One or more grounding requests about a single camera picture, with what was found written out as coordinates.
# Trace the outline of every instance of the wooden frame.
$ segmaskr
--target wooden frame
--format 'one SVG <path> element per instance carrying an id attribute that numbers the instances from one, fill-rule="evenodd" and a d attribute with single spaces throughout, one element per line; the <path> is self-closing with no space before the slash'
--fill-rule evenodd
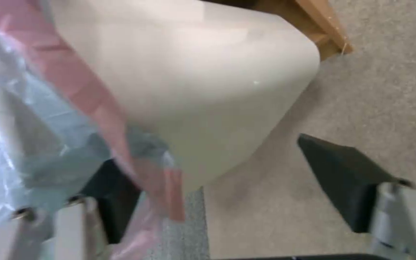
<path id="1" fill-rule="evenodd" d="M 322 61 L 334 54 L 353 51 L 353 46 L 328 0 L 208 1 L 281 16 L 317 45 Z"/>

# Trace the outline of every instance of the gray carpet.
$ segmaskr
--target gray carpet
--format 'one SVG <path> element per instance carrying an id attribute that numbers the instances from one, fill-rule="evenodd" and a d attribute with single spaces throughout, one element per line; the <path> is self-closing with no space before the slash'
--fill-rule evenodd
<path id="1" fill-rule="evenodd" d="M 161 243 L 145 260 L 208 260 L 208 237 L 205 221 L 203 189 L 185 198 L 186 222 L 166 221 Z"/>
<path id="2" fill-rule="evenodd" d="M 213 259 L 364 252 L 296 145 L 356 146 L 416 182 L 416 1 L 332 0 L 355 52 L 321 64 L 249 161 L 205 187 Z"/>

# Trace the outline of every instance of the plastic wrap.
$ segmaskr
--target plastic wrap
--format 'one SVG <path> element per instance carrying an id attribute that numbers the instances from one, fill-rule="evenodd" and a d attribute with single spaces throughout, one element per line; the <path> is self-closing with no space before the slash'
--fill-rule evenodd
<path id="1" fill-rule="evenodd" d="M 34 0 L 0 0 L 0 223 L 21 206 L 55 211 L 111 157 L 146 192 L 113 259 L 139 259 L 164 216 L 183 220 L 180 171 Z"/>

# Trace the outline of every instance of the pink plastic bag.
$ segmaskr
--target pink plastic bag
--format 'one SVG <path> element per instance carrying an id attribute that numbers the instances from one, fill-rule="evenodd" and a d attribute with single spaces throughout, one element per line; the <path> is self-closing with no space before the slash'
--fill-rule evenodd
<path id="1" fill-rule="evenodd" d="M 164 217 L 184 219 L 181 172 L 132 158 L 126 140 L 126 117 L 101 79 L 45 19 L 38 1 L 0 0 L 0 34 L 33 71 L 97 125 L 122 171 L 145 191 L 146 199 L 137 207 L 112 256 L 141 259 L 157 240 Z"/>

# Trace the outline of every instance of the white curved panel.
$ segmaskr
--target white curved panel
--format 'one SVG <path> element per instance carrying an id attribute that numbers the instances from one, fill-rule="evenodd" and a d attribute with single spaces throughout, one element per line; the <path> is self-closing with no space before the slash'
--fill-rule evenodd
<path id="1" fill-rule="evenodd" d="M 53 0 L 61 35 L 192 191 L 248 158 L 319 67 L 282 18 L 195 0 Z"/>

